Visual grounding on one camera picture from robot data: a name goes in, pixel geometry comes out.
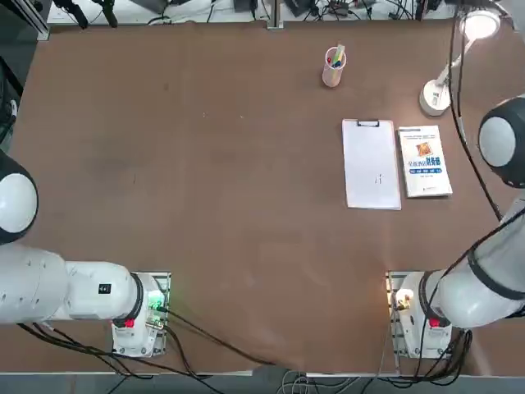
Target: cup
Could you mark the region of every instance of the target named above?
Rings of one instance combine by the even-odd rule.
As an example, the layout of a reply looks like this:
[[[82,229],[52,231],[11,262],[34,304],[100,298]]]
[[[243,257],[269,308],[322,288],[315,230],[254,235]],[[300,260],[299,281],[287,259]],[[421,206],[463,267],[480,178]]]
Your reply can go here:
[[[326,51],[325,55],[325,66],[322,70],[322,81],[329,88],[335,88],[341,81],[341,75],[343,74],[343,68],[346,66],[346,53],[343,53],[343,59],[339,67],[332,67],[328,59],[333,59],[336,55],[337,47],[331,47]]]

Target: white robotic arm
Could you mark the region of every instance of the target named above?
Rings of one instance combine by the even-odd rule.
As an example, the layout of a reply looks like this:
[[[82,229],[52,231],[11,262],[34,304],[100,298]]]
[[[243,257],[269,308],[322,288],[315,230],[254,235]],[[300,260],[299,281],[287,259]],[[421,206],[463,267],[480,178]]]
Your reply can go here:
[[[106,262],[65,262],[58,254],[12,243],[32,226],[39,198],[30,174],[0,151],[0,323],[111,320],[113,351],[148,357],[164,352],[158,306],[165,283],[150,273],[130,273]]]
[[[478,142],[492,171],[505,184],[525,189],[525,96],[491,110],[482,120]],[[487,325],[525,307],[524,212],[525,190],[502,219],[503,228],[450,273],[414,272],[404,279],[396,301],[410,356],[419,357],[425,321],[422,356],[436,358],[448,345],[453,326]]]

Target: brown tabletop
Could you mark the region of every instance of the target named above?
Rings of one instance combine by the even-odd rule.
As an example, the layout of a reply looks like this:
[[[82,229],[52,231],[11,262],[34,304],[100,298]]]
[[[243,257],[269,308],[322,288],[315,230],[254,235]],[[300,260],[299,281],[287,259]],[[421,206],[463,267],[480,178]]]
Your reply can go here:
[[[65,259],[169,270],[172,308],[259,357],[375,373],[385,271],[447,267],[497,224],[450,114],[429,119],[418,106],[449,36],[447,21],[52,34],[34,56],[12,149],[40,193],[23,242]],[[322,86],[322,58],[338,42],[349,60],[332,90]],[[525,91],[524,64],[509,29],[475,44],[463,84],[469,137],[492,106]],[[453,195],[403,196],[399,212],[346,208],[340,123],[352,117],[438,124]],[[515,191],[482,172],[505,208]],[[109,347],[106,322],[59,327]],[[524,375],[522,331],[519,321],[475,330],[464,372]],[[194,369],[255,366],[178,332]],[[107,370],[15,327],[0,335],[12,347],[2,371]],[[157,362],[182,369],[173,349]],[[390,341],[383,371],[394,372]]]

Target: book cover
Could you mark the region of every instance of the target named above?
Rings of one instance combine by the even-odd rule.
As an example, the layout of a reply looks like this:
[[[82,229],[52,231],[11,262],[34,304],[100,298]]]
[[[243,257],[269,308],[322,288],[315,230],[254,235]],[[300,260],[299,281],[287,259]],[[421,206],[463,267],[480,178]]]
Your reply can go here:
[[[400,127],[399,143],[408,197],[452,194],[438,126]]]

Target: clipboard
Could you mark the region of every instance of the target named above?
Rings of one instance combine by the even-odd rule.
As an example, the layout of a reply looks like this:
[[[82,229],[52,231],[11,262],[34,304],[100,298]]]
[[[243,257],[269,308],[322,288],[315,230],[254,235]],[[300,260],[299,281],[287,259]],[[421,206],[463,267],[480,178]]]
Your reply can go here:
[[[342,129],[348,207],[401,209],[392,122],[344,119]]]

